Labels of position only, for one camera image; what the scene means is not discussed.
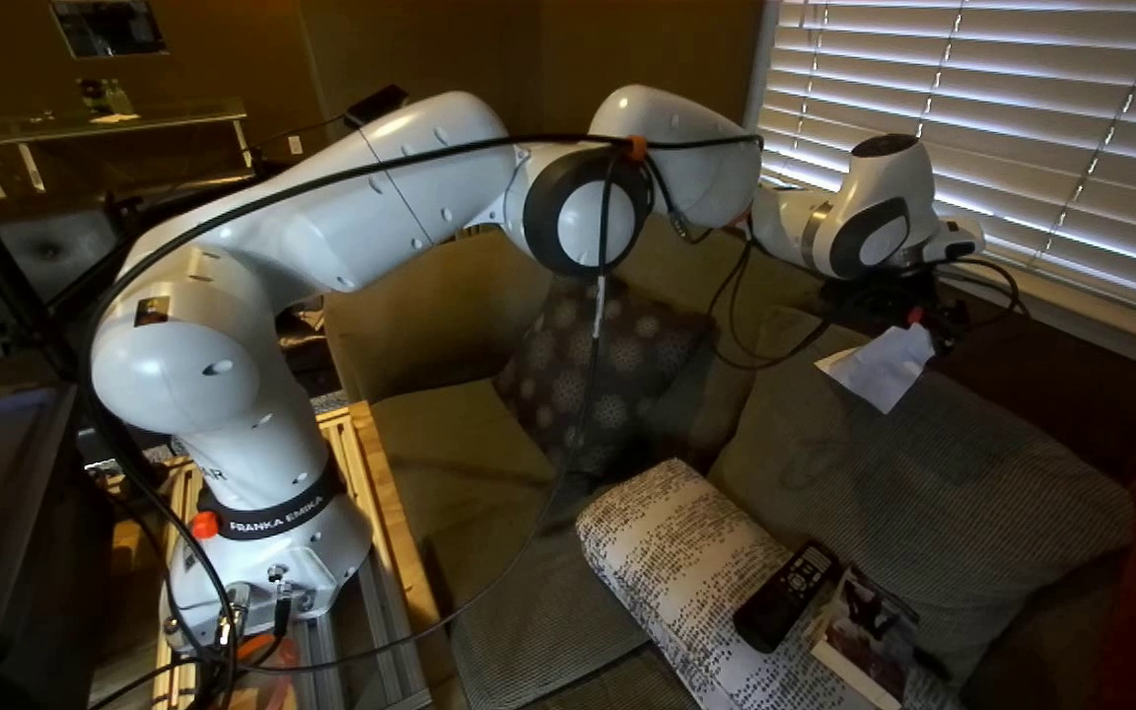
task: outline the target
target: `table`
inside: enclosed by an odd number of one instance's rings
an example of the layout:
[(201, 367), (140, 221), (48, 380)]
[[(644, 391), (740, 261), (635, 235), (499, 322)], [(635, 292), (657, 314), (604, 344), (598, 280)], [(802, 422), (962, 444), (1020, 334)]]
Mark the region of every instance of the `table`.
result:
[[(328, 618), (290, 622), (272, 662), (331, 662), (369, 648), (386, 648), (364, 662), (339, 662), (311, 673), (251, 673), (236, 685), (234, 704), (435, 704), (430, 677), (448, 677), (447, 637), (439, 627), (439, 599), (430, 590), (419, 544), (407, 530), (401, 497), (389, 477), (378, 426), (368, 402), (344, 402), (320, 410), (320, 434), (344, 470), (347, 491), (369, 524), (369, 556), (364, 572), (344, 586)], [(194, 465), (177, 465), (173, 510), (188, 520), (201, 477)], [(177, 666), (155, 681), (155, 704), (188, 704), (196, 677), (194, 666)]]
[(248, 136), (244, 136), (244, 118), (248, 111), (234, 100), (207, 100), (207, 101), (177, 101), (177, 107), (148, 107), (148, 111), (136, 111), (136, 114), (109, 114), (109, 118), (54, 118), (54, 114), (42, 114), (42, 118), (0, 118), (0, 144), (11, 144), (22, 160), (22, 175), (27, 175), (27, 184), (34, 194), (48, 194), (48, 178), (31, 154), (31, 144), (38, 142), (81, 142), (81, 136), (114, 136), (114, 132), (147, 132), (147, 129), (181, 129), (181, 127), (219, 127), (228, 121), (234, 136), (236, 136), (236, 150), (240, 150), (240, 160), (244, 171), (251, 171), (251, 150), (248, 150)]

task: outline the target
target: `textured white cushion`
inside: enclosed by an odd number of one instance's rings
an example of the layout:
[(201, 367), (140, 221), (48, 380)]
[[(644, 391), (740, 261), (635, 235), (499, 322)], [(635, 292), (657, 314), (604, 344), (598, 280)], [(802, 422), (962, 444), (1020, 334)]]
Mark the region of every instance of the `textured white cushion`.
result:
[[(733, 501), (727, 501), (687, 460), (662, 460), (575, 515), (583, 560), (635, 616), (699, 704), (867, 704), (831, 670), (807, 654), (807, 622), (821, 599), (771, 654), (754, 652), (733, 631), (733, 612), (790, 556)], [(908, 681), (916, 704), (954, 704), (944, 681), (916, 670)]]

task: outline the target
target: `gray couch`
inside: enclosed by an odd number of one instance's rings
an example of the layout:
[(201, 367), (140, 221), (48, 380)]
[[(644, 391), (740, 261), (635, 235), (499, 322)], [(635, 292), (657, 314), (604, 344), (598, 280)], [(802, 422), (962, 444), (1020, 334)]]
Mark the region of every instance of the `gray couch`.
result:
[(625, 607), (583, 564), (564, 511), (650, 460), (682, 457), (781, 539), (816, 536), (919, 607), (919, 641), (967, 704), (1088, 704), (1133, 497), (1041, 431), (944, 373), (887, 419), (813, 357), (859, 344), (813, 332), (816, 280), (740, 239), (646, 225), (620, 280), (715, 319), (644, 391), (607, 480), (564, 485), (499, 369), (551, 319), (557, 280), (499, 232), (448, 239), (355, 296), (328, 296), (328, 344), (369, 398), (439, 594), (464, 704), (695, 704)]

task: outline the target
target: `wall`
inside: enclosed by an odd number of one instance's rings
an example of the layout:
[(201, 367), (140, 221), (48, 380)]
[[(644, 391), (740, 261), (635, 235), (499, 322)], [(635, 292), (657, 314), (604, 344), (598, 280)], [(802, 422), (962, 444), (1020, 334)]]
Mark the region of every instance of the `wall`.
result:
[[(165, 55), (71, 60), (48, 0), (0, 0), (0, 118), (80, 114), (73, 80), (114, 76), (132, 107), (240, 100), (257, 154), (344, 132), (355, 100), (473, 89), (529, 129), (583, 129), (620, 84), (656, 84), (740, 118), (761, 0), (155, 0)], [(228, 132), (42, 144), (60, 194), (213, 175)], [(31, 194), (11, 150), (0, 180)]]
[[(132, 107), (240, 100), (251, 114), (248, 142), (269, 157), (286, 154), (286, 129), (320, 121), (294, 0), (155, 0), (155, 9), (165, 55), (71, 60), (48, 0), (0, 0), (0, 118), (80, 114), (73, 80), (114, 76), (125, 84)], [(228, 132), (169, 132), (155, 144), (114, 150), (132, 154), (132, 160), (173, 154), (205, 164), (207, 144), (228, 150)], [(105, 154), (109, 144), (61, 157), (67, 164), (85, 164)], [(11, 154), (0, 157), (0, 178), (9, 194), (27, 194)]]
[(328, 114), (394, 84), (473, 89), (511, 132), (583, 129), (620, 84), (744, 114), (761, 0), (298, 0)]

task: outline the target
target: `dark pillow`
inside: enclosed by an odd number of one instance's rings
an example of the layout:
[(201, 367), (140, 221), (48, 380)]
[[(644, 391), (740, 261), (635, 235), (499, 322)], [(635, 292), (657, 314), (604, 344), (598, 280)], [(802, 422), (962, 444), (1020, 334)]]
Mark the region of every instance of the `dark pillow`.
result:
[(646, 465), (639, 414), (707, 344), (710, 319), (607, 280), (598, 338), (591, 322), (594, 284), (551, 284), (493, 385), (557, 473), (604, 480)]

